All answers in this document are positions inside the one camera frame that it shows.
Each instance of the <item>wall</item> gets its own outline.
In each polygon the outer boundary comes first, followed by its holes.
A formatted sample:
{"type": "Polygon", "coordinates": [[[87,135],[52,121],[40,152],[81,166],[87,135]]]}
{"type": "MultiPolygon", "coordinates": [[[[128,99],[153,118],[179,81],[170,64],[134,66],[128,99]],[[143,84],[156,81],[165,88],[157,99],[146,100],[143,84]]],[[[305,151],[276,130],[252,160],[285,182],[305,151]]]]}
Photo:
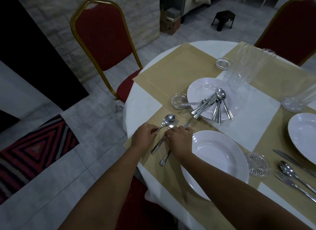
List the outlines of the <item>wall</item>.
{"type": "Polygon", "coordinates": [[[50,100],[0,61],[0,109],[24,118],[50,100]]]}
{"type": "MultiPolygon", "coordinates": [[[[82,83],[98,74],[69,26],[72,14],[84,0],[19,1],[82,83]]],[[[112,1],[122,8],[136,49],[159,37],[159,0],[112,1]]]]}

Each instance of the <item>black stool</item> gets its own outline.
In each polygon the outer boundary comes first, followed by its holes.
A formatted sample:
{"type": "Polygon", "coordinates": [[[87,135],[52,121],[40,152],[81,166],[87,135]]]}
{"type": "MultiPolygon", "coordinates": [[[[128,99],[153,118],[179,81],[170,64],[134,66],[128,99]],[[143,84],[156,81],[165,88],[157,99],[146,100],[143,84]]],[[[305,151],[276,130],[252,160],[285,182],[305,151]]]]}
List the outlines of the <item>black stool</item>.
{"type": "Polygon", "coordinates": [[[217,26],[216,30],[217,31],[222,31],[223,25],[226,22],[229,22],[229,21],[232,21],[232,24],[230,26],[230,28],[232,28],[233,23],[234,23],[234,19],[235,19],[235,14],[232,13],[231,11],[229,11],[229,10],[218,12],[218,13],[216,13],[216,16],[215,16],[215,18],[214,18],[214,20],[212,22],[212,25],[213,25],[215,19],[219,20],[219,23],[218,23],[218,26],[217,26]]]}

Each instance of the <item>gold chair frame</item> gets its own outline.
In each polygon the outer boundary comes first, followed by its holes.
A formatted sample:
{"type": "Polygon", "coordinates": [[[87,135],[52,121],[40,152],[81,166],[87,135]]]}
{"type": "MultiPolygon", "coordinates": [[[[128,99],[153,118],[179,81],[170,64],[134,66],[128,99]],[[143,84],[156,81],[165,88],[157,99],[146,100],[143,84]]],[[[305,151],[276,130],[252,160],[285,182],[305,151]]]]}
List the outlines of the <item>gold chair frame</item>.
{"type": "Polygon", "coordinates": [[[88,55],[88,57],[90,58],[90,60],[92,61],[92,63],[94,64],[95,68],[97,69],[98,73],[100,74],[102,80],[104,81],[105,85],[107,86],[107,88],[110,90],[110,92],[115,96],[115,100],[119,100],[119,97],[117,95],[117,93],[114,91],[114,89],[112,88],[112,86],[110,85],[109,81],[107,80],[107,78],[105,77],[105,74],[104,72],[102,71],[102,69],[100,68],[99,64],[97,63],[97,61],[95,60],[95,58],[93,57],[93,55],[91,54],[91,52],[89,51],[89,49],[87,48],[87,46],[84,44],[83,40],[81,39],[81,37],[79,36],[79,34],[77,33],[77,30],[76,30],[76,21],[77,19],[79,18],[79,16],[81,15],[81,13],[86,9],[86,7],[89,5],[89,4],[111,4],[113,5],[114,7],[116,7],[120,14],[121,14],[121,17],[122,17],[122,20],[123,20],[123,23],[124,23],[124,26],[125,26],[125,30],[126,30],[126,33],[127,33],[127,36],[128,36],[128,39],[130,41],[130,44],[132,46],[132,49],[133,49],[133,55],[135,57],[135,60],[139,66],[140,69],[143,69],[143,66],[142,64],[140,63],[140,60],[139,60],[139,57],[137,55],[137,52],[136,52],[136,49],[135,49],[135,46],[133,44],[133,41],[132,41],[132,38],[130,36],[130,32],[128,31],[128,27],[127,27],[127,24],[126,24],[126,20],[125,20],[125,17],[124,17],[124,14],[121,10],[121,8],[114,2],[112,1],[109,1],[109,0],[85,0],[80,6],[79,8],[76,10],[76,12],[73,14],[73,16],[71,17],[71,20],[70,20],[70,28],[71,28],[71,32],[73,34],[73,36],[75,37],[75,39],[78,41],[78,43],[80,44],[80,46],[82,47],[82,49],[85,51],[85,53],[88,55]]]}
{"type": "MultiPolygon", "coordinates": [[[[271,27],[271,25],[273,24],[273,22],[277,19],[277,17],[279,16],[279,14],[283,11],[283,9],[289,5],[292,2],[296,2],[296,1],[304,1],[304,0],[289,0],[287,1],[285,4],[283,4],[281,6],[281,8],[279,8],[279,10],[277,11],[277,13],[274,15],[274,17],[272,18],[272,20],[270,21],[269,25],[266,27],[266,29],[264,30],[264,32],[262,33],[262,35],[259,37],[259,39],[257,40],[257,42],[254,44],[254,46],[258,46],[258,44],[261,42],[261,40],[263,39],[263,37],[265,36],[265,34],[267,33],[267,31],[269,30],[269,28],[271,27]]],[[[309,54],[307,55],[299,64],[298,66],[302,66],[303,63],[305,63],[311,56],[313,56],[316,53],[316,48],[309,54]]]]}

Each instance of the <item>stone wall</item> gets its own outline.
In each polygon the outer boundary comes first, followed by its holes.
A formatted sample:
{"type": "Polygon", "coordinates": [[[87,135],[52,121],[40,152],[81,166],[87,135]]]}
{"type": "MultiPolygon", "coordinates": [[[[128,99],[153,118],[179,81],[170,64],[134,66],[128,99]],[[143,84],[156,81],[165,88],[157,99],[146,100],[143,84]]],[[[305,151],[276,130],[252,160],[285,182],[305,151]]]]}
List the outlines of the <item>stone wall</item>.
{"type": "MultiPolygon", "coordinates": [[[[72,14],[84,0],[19,1],[82,83],[98,74],[69,26],[72,14]]],[[[159,37],[159,0],[112,1],[122,8],[136,49],[159,37]]]]}

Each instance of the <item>glass coaster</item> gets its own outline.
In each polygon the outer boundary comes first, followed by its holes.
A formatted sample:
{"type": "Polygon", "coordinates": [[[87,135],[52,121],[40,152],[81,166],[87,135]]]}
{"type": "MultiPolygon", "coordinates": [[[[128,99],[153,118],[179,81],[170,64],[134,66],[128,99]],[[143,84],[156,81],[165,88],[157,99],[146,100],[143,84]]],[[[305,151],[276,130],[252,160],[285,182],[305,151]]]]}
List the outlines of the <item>glass coaster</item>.
{"type": "Polygon", "coordinates": [[[227,70],[229,68],[229,66],[231,65],[231,62],[230,62],[230,60],[228,58],[220,57],[220,58],[217,59],[215,65],[219,69],[227,70]]]}
{"type": "Polygon", "coordinates": [[[263,155],[257,152],[249,152],[245,156],[251,175],[255,177],[266,177],[269,175],[270,164],[263,155]]]}
{"type": "Polygon", "coordinates": [[[188,99],[184,93],[176,93],[171,97],[171,105],[176,109],[185,109],[186,107],[180,107],[181,103],[187,103],[188,99]]]}

